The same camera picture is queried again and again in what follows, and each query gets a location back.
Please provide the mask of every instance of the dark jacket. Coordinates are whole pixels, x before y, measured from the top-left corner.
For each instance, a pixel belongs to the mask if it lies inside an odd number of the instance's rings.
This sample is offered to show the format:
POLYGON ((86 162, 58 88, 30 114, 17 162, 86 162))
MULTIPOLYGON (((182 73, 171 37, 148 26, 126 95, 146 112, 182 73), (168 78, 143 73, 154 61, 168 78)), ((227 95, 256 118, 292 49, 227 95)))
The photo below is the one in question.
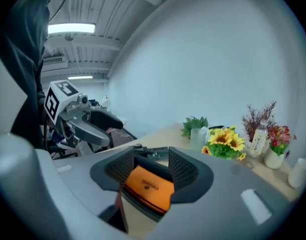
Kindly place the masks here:
POLYGON ((12 9, 0 28, 0 58, 20 88, 27 94, 12 128, 42 149, 39 125, 45 94, 41 85, 44 44, 48 35, 50 0, 26 0, 12 9))

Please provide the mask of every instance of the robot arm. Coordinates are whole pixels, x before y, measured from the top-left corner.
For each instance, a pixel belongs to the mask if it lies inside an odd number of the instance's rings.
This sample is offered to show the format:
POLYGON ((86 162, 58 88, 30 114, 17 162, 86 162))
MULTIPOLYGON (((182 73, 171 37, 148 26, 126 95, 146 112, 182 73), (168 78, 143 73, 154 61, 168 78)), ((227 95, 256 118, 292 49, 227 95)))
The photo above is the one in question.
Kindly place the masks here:
POLYGON ((81 141, 106 147, 110 140, 105 127, 123 128, 123 123, 117 117, 101 108, 92 107, 87 95, 79 92, 67 80, 50 83, 44 107, 58 133, 65 137, 71 147, 77 145, 74 136, 81 141), (69 129, 64 128, 65 121, 69 129))

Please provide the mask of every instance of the white bottle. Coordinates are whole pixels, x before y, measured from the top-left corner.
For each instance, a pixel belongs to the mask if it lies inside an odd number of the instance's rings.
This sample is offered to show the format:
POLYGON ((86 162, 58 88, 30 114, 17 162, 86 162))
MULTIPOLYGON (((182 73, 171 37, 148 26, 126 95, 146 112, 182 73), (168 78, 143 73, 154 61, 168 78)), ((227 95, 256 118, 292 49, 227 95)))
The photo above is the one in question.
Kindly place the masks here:
POLYGON ((252 145, 250 148, 250 155, 257 157, 262 153, 265 146, 265 142, 268 135, 268 130, 266 128, 267 121, 262 120, 259 127, 255 130, 252 145))

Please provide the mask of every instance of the wooden table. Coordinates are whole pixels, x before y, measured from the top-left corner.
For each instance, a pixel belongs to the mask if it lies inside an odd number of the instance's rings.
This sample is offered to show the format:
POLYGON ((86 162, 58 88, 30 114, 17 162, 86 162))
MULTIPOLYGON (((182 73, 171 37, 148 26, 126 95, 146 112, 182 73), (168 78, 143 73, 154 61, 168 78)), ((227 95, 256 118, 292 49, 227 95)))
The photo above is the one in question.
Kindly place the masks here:
MULTIPOLYGON (((113 149, 129 147, 135 144, 141 144, 144 147, 149 148, 160 148, 168 146, 189 149, 189 139, 181 136, 181 128, 182 124, 175 123, 169 127, 156 131, 149 136, 136 139, 126 144, 114 147, 113 149)), ((270 183, 272 186, 274 186, 277 190, 279 190, 289 201, 293 201, 299 196, 298 191, 291 188, 287 183, 287 175, 291 168, 285 161, 283 162, 281 168, 278 170, 271 170, 267 168, 262 162, 252 159, 251 157, 247 157, 244 162, 245 161, 251 162, 254 166, 252 171, 270 183)), ((168 162, 166 161, 161 161, 159 163, 166 166, 168 165, 168 162)), ((123 199, 123 207, 129 227, 129 235, 138 239, 144 239, 145 235, 155 228, 156 222, 133 208, 125 199, 123 199)))

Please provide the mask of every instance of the fluorescent light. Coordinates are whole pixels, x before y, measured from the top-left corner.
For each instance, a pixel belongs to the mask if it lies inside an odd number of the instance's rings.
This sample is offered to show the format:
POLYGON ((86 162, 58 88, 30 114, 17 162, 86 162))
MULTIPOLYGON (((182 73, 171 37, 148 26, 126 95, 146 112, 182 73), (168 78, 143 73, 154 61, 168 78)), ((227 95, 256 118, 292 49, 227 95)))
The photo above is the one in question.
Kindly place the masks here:
POLYGON ((74 79, 92 79, 92 75, 86 75, 86 76, 70 76, 68 79, 69 80, 74 80, 74 79))
POLYGON ((65 23, 54 24, 48 26, 48 34, 60 33, 60 32, 85 32, 94 33, 95 24, 89 23, 65 23))

